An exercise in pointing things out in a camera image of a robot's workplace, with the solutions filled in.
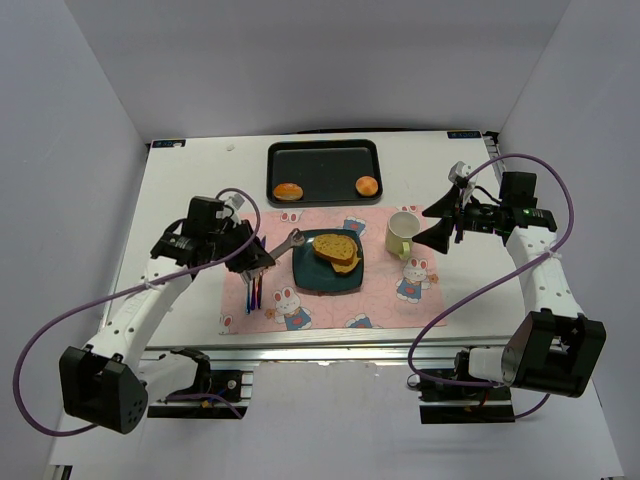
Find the seeded bread slice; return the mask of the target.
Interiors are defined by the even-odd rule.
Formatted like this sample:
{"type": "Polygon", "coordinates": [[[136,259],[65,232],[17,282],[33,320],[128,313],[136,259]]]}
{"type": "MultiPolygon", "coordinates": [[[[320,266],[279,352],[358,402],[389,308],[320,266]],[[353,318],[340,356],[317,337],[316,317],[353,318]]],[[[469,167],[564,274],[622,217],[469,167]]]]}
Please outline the seeded bread slice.
{"type": "Polygon", "coordinates": [[[347,275],[351,273],[360,263],[361,258],[355,255],[349,264],[341,264],[337,262],[332,262],[331,266],[336,274],[339,275],[347,275]]]}
{"type": "Polygon", "coordinates": [[[348,266],[357,258],[357,244],[347,235],[322,234],[316,236],[312,242],[316,256],[331,263],[348,266]]]}

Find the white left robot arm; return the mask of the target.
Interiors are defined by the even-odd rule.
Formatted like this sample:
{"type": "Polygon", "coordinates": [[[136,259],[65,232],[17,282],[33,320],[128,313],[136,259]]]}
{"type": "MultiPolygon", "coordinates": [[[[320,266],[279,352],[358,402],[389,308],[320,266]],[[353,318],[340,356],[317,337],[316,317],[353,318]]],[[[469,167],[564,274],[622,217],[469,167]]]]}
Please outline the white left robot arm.
{"type": "Polygon", "coordinates": [[[173,348],[147,366],[141,359],[161,321],[200,271],[223,264],[242,274],[274,265],[257,237],[260,223],[239,216],[250,199],[237,188],[214,198],[195,196],[186,216],[165,229],[140,282],[117,312],[83,347],[62,354],[59,373],[67,415],[127,434],[156,401],[210,393],[209,358],[198,350],[173,348]]]}

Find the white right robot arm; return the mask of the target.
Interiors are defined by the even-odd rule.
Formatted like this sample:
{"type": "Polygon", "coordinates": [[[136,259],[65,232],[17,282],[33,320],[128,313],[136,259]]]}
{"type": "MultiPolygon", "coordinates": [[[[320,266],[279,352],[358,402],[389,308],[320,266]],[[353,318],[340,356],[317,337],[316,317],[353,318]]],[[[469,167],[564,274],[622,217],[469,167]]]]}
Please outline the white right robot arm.
{"type": "Polygon", "coordinates": [[[586,389],[606,340],[602,322],[590,320],[575,300],[556,251],[560,238],[553,214],[537,206],[537,177],[502,175],[499,200],[483,204],[470,166],[449,172],[451,189],[423,216],[437,224],[414,242],[446,253],[467,232],[495,234],[516,267],[526,316],[503,347],[471,346],[455,358],[442,384],[466,388],[516,387],[577,398],[586,389]]]}

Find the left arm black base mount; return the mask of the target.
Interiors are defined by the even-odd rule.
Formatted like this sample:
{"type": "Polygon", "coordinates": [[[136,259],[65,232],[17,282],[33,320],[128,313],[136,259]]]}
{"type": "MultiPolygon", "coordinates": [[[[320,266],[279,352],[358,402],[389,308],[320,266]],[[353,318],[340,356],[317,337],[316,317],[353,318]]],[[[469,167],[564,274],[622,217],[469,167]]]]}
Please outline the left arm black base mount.
{"type": "Polygon", "coordinates": [[[178,387],[149,402],[148,418],[241,420],[248,410],[250,371],[216,368],[208,355],[191,348],[172,349],[150,366],[158,366],[161,379],[178,387]]]}

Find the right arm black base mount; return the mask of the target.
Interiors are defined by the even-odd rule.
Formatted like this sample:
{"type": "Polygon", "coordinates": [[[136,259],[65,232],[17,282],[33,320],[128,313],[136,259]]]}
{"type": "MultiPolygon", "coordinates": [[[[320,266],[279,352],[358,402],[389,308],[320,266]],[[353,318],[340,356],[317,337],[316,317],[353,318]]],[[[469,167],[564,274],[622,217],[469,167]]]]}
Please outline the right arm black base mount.
{"type": "Polygon", "coordinates": [[[430,382],[412,374],[407,387],[418,393],[425,425],[513,423],[515,414],[507,387],[484,388],[430,382]]]}

